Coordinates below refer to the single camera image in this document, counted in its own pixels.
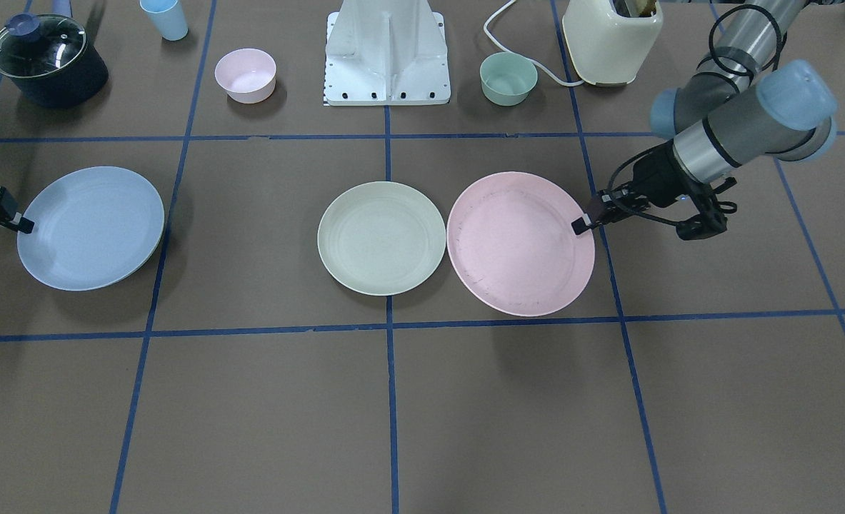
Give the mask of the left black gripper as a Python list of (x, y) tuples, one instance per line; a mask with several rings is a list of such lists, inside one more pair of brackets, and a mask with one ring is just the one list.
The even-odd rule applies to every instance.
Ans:
[(631, 170), (631, 179), (622, 188), (602, 189), (592, 196), (581, 217), (571, 224), (576, 235), (630, 218), (628, 211), (646, 211), (648, 205), (666, 208), (692, 194), (692, 181), (673, 146), (650, 148), (632, 156), (622, 168)]

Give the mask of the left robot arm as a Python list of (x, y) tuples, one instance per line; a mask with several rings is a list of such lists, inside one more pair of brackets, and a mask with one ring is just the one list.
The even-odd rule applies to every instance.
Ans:
[(717, 196), (732, 173), (760, 156), (794, 162), (817, 158), (836, 138), (836, 97), (802, 59), (779, 64), (787, 32), (805, 1), (746, 1), (712, 26), (707, 53), (683, 88), (666, 90), (651, 108), (663, 143), (632, 156), (596, 192), (575, 234), (628, 217), (671, 226), (684, 241), (726, 230), (735, 203)]

